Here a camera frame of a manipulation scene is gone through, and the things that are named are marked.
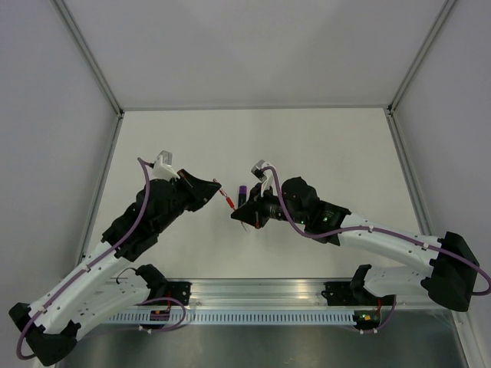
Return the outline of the red ballpoint pen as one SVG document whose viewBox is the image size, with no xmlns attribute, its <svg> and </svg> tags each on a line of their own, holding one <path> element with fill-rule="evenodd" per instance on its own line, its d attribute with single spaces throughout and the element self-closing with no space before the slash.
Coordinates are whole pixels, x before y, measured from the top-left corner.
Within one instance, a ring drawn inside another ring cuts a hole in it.
<svg viewBox="0 0 491 368">
<path fill-rule="evenodd" d="M 234 202 L 232 201 L 232 199 L 229 197 L 229 195 L 223 189 L 220 189 L 219 192 L 225 198 L 225 200 L 226 200 L 228 206 L 231 208 L 231 210 L 235 211 L 236 206 L 235 206 Z M 241 222 L 241 226 L 246 233 L 249 232 L 249 230 L 246 228 L 246 225 L 243 222 Z"/>
</svg>

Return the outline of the black purple highlighter pen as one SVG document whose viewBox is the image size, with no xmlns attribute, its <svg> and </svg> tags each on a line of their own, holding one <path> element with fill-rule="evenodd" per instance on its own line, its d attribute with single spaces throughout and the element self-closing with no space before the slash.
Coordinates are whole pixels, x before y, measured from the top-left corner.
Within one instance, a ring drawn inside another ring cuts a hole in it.
<svg viewBox="0 0 491 368">
<path fill-rule="evenodd" d="M 239 207 L 246 204 L 246 202 L 247 202 L 247 195 L 243 193 L 239 193 L 239 197 L 238 197 Z"/>
</svg>

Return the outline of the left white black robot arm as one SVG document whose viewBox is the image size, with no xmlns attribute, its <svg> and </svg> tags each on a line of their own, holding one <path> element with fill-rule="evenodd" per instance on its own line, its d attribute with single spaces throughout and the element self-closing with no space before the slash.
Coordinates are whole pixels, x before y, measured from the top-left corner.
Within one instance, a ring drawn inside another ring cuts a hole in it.
<svg viewBox="0 0 491 368">
<path fill-rule="evenodd" d="M 20 330 L 17 356 L 44 366 L 63 360 L 94 328 L 131 306 L 186 306 L 167 290 L 167 279 L 151 264 L 135 269 L 120 284 L 107 280 L 129 269 L 159 235 L 185 211 L 201 209 L 220 190 L 181 169 L 170 179 L 145 179 L 126 211 L 102 234 L 96 248 L 67 277 L 36 302 L 17 303 L 8 312 Z M 22 353 L 22 345 L 32 353 Z"/>
</svg>

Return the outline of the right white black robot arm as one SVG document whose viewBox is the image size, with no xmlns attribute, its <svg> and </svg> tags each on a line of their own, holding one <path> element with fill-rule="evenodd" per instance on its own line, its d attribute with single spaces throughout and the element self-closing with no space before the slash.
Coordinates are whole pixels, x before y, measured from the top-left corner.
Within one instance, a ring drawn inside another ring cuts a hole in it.
<svg viewBox="0 0 491 368">
<path fill-rule="evenodd" d="M 423 295 L 446 309 L 469 309 L 479 263 L 461 235 L 442 238 L 399 233 L 323 201 L 301 177 L 286 180 L 275 195 L 255 185 L 232 219 L 263 228 L 268 220 L 302 225 L 307 238 L 339 247 L 369 251 L 398 262 L 381 268 L 363 264 L 349 286 L 353 301 L 367 304 L 375 297 Z"/>
</svg>

